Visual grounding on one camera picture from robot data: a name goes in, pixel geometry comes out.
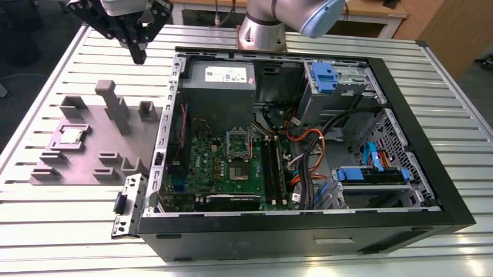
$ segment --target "metal bracket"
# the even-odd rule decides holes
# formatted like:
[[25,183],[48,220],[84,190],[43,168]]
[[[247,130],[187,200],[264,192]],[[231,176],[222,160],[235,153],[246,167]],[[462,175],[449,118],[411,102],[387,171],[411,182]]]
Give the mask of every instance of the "metal bracket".
[[116,213],[111,239],[139,238],[138,227],[146,197],[147,177],[135,174],[126,178],[122,192],[118,193],[113,212]]

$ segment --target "motherboard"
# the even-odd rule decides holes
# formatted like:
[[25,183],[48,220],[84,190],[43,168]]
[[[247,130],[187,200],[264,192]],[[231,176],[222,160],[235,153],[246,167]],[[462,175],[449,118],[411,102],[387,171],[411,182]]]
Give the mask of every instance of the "motherboard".
[[198,136],[192,139],[187,172],[170,167],[167,191],[160,193],[164,212],[235,209],[211,202],[238,202],[242,210],[286,210],[289,178],[285,175],[287,142],[272,138]]

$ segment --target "green circuit board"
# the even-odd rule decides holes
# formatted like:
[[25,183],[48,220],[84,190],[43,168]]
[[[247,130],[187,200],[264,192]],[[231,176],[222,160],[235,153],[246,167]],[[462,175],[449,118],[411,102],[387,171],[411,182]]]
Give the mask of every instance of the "green circuit board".
[[226,137],[200,136],[194,138],[190,155],[190,167],[187,176],[170,175],[170,187],[178,187],[179,191],[163,195],[168,205],[164,210],[175,212],[192,212],[194,201],[198,194],[246,193],[262,197],[262,210],[291,209],[289,201],[283,203],[267,203],[264,197],[263,169],[260,139],[254,138],[246,147],[251,151],[251,159],[228,160],[226,156]]

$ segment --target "label sticker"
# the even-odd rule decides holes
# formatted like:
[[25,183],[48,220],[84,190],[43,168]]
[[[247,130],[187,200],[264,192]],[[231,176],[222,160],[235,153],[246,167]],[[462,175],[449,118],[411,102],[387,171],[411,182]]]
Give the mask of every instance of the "label sticker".
[[246,83],[247,69],[210,66],[206,68],[206,82]]
[[299,194],[297,194],[297,193],[293,193],[291,200],[293,200],[293,202],[299,202],[299,200],[301,200],[301,195],[299,195]]
[[299,119],[297,119],[295,117],[291,118],[291,122],[294,123],[295,126],[299,126],[301,124]]

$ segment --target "aluminum extrusion table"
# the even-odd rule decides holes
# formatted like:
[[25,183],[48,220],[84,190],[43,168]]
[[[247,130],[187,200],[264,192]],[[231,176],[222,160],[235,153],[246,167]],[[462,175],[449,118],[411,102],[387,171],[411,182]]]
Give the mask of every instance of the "aluminum extrusion table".
[[414,42],[287,34],[289,51],[382,58],[464,196],[477,225],[390,254],[164,263],[139,239],[112,241],[120,186],[32,186],[29,173],[56,129],[65,95],[101,104],[93,86],[116,82],[127,105],[160,106],[175,46],[235,48],[232,29],[167,26],[144,66],[81,27],[0,156],[0,274],[136,276],[484,276],[493,274],[492,129],[433,53]]

